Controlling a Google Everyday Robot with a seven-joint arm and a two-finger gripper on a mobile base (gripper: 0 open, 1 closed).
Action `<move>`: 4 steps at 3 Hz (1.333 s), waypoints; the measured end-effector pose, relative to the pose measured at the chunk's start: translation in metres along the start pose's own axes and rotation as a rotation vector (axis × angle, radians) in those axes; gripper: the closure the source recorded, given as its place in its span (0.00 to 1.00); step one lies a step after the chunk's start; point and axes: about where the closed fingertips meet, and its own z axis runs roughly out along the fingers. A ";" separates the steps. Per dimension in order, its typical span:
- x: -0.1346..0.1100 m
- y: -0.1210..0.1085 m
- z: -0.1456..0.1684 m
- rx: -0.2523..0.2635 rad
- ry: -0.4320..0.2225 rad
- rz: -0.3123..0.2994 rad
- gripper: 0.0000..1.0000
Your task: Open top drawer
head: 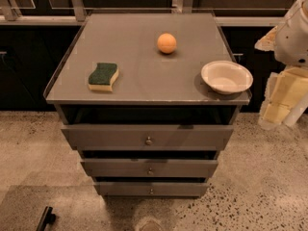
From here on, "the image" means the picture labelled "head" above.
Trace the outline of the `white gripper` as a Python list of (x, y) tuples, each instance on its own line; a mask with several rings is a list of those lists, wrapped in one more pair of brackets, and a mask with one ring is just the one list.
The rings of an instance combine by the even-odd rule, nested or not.
[[(257, 40), (254, 48), (261, 51), (273, 51), (277, 27), (270, 29)], [(269, 102), (261, 105), (258, 124), (265, 130), (279, 126), (290, 113), (291, 108), (308, 93), (308, 70), (289, 67), (278, 74)]]

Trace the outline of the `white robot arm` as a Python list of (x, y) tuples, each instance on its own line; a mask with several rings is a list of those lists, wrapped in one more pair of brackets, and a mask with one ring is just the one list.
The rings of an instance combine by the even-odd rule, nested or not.
[(281, 124), (291, 127), (307, 109), (308, 0), (296, 0), (255, 48), (272, 51), (274, 58), (286, 66), (268, 78), (258, 123), (265, 130)]

